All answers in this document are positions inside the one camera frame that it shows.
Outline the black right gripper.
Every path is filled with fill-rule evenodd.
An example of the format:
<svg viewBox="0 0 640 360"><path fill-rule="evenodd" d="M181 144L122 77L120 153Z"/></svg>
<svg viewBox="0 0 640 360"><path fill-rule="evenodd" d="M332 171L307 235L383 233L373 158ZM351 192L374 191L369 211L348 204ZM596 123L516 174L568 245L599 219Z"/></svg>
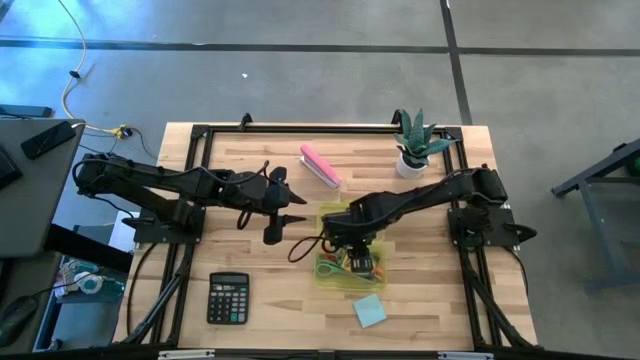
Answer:
<svg viewBox="0 0 640 360"><path fill-rule="evenodd" d="M349 269L352 273L370 276L374 270L374 259L369 246L383 230L383 214L371 209L347 209L342 212L327 213L323 216L323 234L331 248L351 248L348 250Z"/></svg>

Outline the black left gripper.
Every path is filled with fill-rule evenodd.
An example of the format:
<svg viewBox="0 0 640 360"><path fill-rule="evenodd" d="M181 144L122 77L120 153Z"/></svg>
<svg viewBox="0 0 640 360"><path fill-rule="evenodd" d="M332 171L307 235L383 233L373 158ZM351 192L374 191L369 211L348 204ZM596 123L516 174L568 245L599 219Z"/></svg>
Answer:
<svg viewBox="0 0 640 360"><path fill-rule="evenodd" d="M278 215L281 208L287 207L290 203L306 204L299 195L295 194L286 182L287 169L276 167L270 173L270 184L266 187L264 198L262 199L262 210L269 216L269 225L264 229L263 242L266 245L275 245L282 241L283 229L286 225L303 222L305 217L294 215Z"/></svg>

